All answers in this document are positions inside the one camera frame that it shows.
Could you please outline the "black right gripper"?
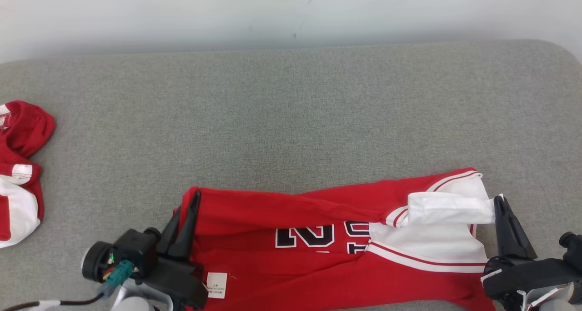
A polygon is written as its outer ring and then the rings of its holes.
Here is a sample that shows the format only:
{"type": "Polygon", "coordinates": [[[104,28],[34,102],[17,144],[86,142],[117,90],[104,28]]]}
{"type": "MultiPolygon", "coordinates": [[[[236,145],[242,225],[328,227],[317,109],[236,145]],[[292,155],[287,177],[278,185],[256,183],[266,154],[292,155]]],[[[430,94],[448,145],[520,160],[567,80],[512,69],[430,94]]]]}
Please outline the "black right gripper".
{"type": "Polygon", "coordinates": [[[493,207],[499,256],[489,259],[485,267],[482,284],[488,298],[504,299],[517,291],[564,286],[578,280],[577,261],[531,260],[537,259],[537,253],[507,198],[497,195],[493,207]]]}

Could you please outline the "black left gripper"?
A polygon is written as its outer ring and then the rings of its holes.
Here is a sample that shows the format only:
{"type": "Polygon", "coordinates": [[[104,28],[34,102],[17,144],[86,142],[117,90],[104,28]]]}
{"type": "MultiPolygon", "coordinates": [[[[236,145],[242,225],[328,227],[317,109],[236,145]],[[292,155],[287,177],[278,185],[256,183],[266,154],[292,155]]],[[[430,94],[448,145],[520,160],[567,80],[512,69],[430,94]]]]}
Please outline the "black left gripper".
{"type": "Polygon", "coordinates": [[[161,233],[158,253],[176,261],[157,256],[143,261],[143,283],[168,299],[172,308],[204,308],[208,299],[208,290],[195,275],[201,268],[184,263],[191,255],[200,202],[201,191],[195,191],[188,205],[173,211],[161,233]]]}

